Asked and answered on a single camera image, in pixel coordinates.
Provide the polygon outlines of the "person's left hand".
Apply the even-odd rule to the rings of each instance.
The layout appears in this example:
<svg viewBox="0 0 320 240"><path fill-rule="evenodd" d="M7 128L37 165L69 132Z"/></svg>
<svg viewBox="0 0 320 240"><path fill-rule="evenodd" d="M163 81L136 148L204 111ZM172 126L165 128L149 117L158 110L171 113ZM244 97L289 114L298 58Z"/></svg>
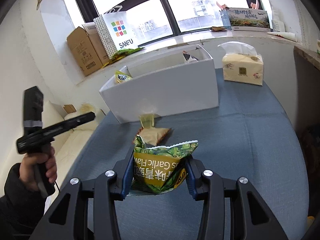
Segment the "person's left hand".
<svg viewBox="0 0 320 240"><path fill-rule="evenodd" d="M20 164L20 181L30 191L39 191L36 180L36 168L44 165L45 181L53 185L57 179L57 165L54 157L55 150L51 145L45 145L39 153L27 153Z"/></svg>

